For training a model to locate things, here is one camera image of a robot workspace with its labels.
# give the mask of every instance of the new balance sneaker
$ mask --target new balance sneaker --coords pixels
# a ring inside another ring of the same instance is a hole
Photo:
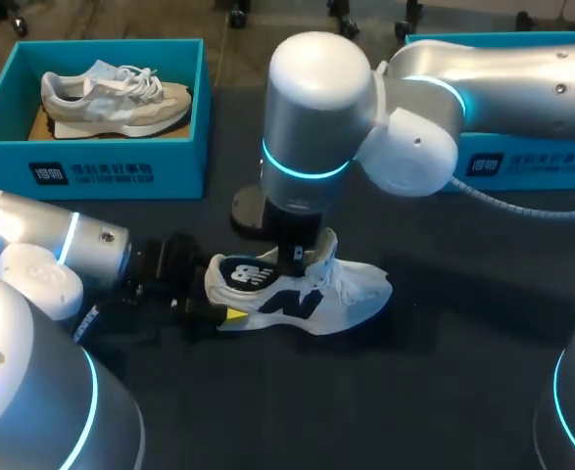
[[[277,273],[277,249],[257,258],[214,256],[205,276],[209,301],[247,313],[219,329],[285,324],[329,335],[378,313],[392,295],[387,273],[370,264],[335,259],[336,250],[335,232],[322,230],[315,250],[304,254],[304,277]]]
[[[78,76],[48,71],[41,79],[41,101],[54,137],[149,137],[177,125],[190,109],[191,94],[184,85],[161,83],[155,72],[101,61]]]

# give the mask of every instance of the beige sneaker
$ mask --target beige sneaker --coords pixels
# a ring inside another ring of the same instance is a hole
[[[100,61],[96,66],[74,77],[43,75],[41,100],[57,139],[105,133],[149,137],[175,126],[191,107],[189,89],[161,83],[155,70]]]

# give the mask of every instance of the shoe sole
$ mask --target shoe sole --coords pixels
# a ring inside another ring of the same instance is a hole
[[[338,324],[327,324],[327,323],[316,323],[310,320],[303,320],[302,318],[296,318],[292,316],[286,316],[282,313],[250,313],[245,319],[234,320],[232,323],[225,323],[217,327],[218,331],[223,332],[233,332],[233,331],[254,331],[263,330],[264,328],[269,328],[270,326],[276,325],[290,325],[305,330],[314,336],[326,336],[334,335],[336,333],[341,333],[342,331],[347,331],[355,328],[358,325],[364,323],[364,321],[369,320],[371,317],[377,315],[381,311],[385,310],[387,302],[380,308],[365,309],[358,318],[354,317],[350,322]]]
[[[186,121],[189,109],[183,113],[150,125],[124,125],[117,122],[60,122],[48,115],[48,128],[55,139],[87,139],[103,134],[117,134],[129,138],[157,137],[170,132]]]

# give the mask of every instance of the shoe box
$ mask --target shoe box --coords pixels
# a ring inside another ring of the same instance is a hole
[[[160,81],[186,85],[189,118],[152,138],[55,140],[41,77],[80,75],[97,60],[157,70]],[[201,39],[19,42],[0,74],[0,189],[37,200],[200,199],[210,111]]]
[[[575,31],[412,34],[406,43],[421,39],[471,47],[567,47],[575,44]],[[575,189],[575,141],[464,133],[455,176],[483,191]],[[458,190],[449,184],[446,191]]]

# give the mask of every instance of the sneaker upper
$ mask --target sneaker upper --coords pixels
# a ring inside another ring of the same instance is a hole
[[[99,72],[77,77],[43,75],[41,99],[52,119],[150,125],[184,114],[191,105],[186,86],[161,83],[152,70],[102,65],[96,69]]]
[[[340,331],[345,324],[359,323],[360,315],[369,317],[387,304],[392,286],[385,271],[335,259],[336,250],[335,233],[322,230],[315,250],[305,252],[304,277],[273,274],[277,249],[258,258],[217,255],[205,278],[207,296],[213,304],[332,323],[329,331]]]

